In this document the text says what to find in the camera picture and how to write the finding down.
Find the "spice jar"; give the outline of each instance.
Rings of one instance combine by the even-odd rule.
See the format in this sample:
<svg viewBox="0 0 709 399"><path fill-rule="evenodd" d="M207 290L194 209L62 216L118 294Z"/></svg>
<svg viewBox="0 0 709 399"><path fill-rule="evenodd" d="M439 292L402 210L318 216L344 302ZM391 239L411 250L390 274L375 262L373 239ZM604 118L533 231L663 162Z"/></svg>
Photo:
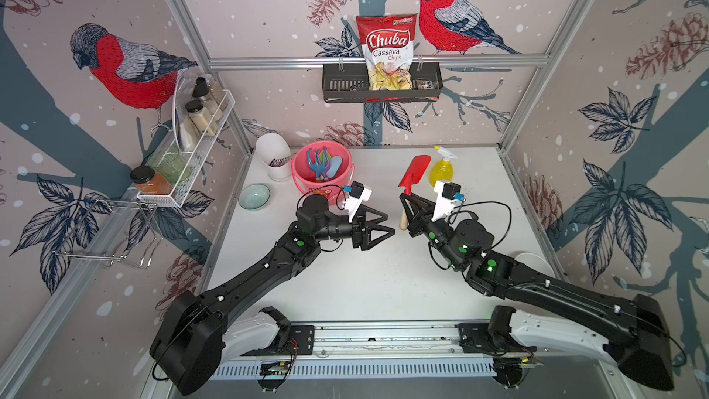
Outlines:
<svg viewBox="0 0 709 399"><path fill-rule="evenodd" d="M216 80L211 74L202 74L200 75L200 78L203 78L205 81L207 81L207 87L209 87L209 94L212 96L214 101L219 104L219 108L222 111L226 111L226 108L229 106L229 102L227 102L224 98L226 96L226 93L224 93L224 90L221 89L219 81Z"/></svg>
<svg viewBox="0 0 709 399"><path fill-rule="evenodd" d="M169 195L172 192L172 185L165 177L147 165L134 168L130 180L146 195Z"/></svg>
<svg viewBox="0 0 709 399"><path fill-rule="evenodd" d="M204 77L197 78L192 97L202 102L202 105L214 115L214 120L220 120L224 116L219 104L209 95L209 87Z"/></svg>
<svg viewBox="0 0 709 399"><path fill-rule="evenodd" d="M187 102L187 105L184 107L185 110L187 110L190 120L194 122L194 126L197 127L200 132L203 132L207 136L217 136L217 124L211 120L212 115L204 105L202 105L202 102L199 100L191 100Z"/></svg>

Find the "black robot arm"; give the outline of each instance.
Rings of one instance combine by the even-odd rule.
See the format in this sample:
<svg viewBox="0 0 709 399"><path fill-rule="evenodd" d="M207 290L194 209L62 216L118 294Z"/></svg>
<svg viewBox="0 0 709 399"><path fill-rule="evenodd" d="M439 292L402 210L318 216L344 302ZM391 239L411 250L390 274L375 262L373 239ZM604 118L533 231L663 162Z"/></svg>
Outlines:
<svg viewBox="0 0 709 399"><path fill-rule="evenodd" d="M379 217L367 221L368 212ZM204 385L219 366L227 328L266 293L313 263L321 240L351 237L354 248L368 250L394 235L394 229L380 225L387 219L383 212L360 205L350 223L346 215L330 212L322 195L308 196L296 217L259 262L199 296L182 293L169 307L150 356L183 395ZM385 234L372 239L372 231Z"/></svg>
<svg viewBox="0 0 709 399"><path fill-rule="evenodd" d="M408 217L409 234L425 235L451 269L463 272L474 290L485 296L528 303L588 327L607 338L603 351L626 376L659 390L674 387L667 323L655 299L643 295L633 300L605 296L539 273L494 252L493 235L474 214L453 229L447 218L432 221L435 204L430 200L403 193L400 199ZM509 344L518 346L509 334L510 310L514 311L497 306L493 314L496 320L491 321L488 330L491 340L500 343L500 350Z"/></svg>

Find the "green glass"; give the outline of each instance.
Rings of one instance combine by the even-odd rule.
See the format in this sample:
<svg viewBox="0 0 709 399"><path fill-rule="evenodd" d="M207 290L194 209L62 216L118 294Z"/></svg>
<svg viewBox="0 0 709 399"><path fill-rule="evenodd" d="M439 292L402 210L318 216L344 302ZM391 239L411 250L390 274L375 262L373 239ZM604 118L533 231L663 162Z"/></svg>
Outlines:
<svg viewBox="0 0 709 399"><path fill-rule="evenodd" d="M154 168L165 179L170 182L170 185L175 186L177 180L180 179L180 174L186 165L185 158L177 146L161 146L156 149L153 154L147 159L146 165ZM184 182L189 178L189 170L182 174L180 182Z"/></svg>

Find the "red shovel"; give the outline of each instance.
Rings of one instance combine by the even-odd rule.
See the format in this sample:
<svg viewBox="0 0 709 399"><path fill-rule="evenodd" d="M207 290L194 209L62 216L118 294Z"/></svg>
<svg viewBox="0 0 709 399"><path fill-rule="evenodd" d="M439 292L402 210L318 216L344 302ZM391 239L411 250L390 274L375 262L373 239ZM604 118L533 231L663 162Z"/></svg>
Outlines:
<svg viewBox="0 0 709 399"><path fill-rule="evenodd" d="M406 170L406 173L404 173L401 182L398 184L398 186L404 188L404 194L411 194L411 186L421 182L421 178L423 177L423 174L426 172L428 164L430 163L431 156L427 156L425 154L413 158L411 164ZM401 212L401 221L399 222L399 228L406 229L407 226L408 219L406 218L406 211L403 210Z"/></svg>

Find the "glass bowl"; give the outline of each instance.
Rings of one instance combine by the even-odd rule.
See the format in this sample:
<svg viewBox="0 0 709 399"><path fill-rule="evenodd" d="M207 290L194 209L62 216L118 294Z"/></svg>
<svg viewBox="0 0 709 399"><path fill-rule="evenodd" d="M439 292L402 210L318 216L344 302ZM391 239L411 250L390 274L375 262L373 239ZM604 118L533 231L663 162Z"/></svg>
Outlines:
<svg viewBox="0 0 709 399"><path fill-rule="evenodd" d="M257 209L268 202L271 192L266 185L255 183L244 188L239 194L239 205L244 209Z"/></svg>

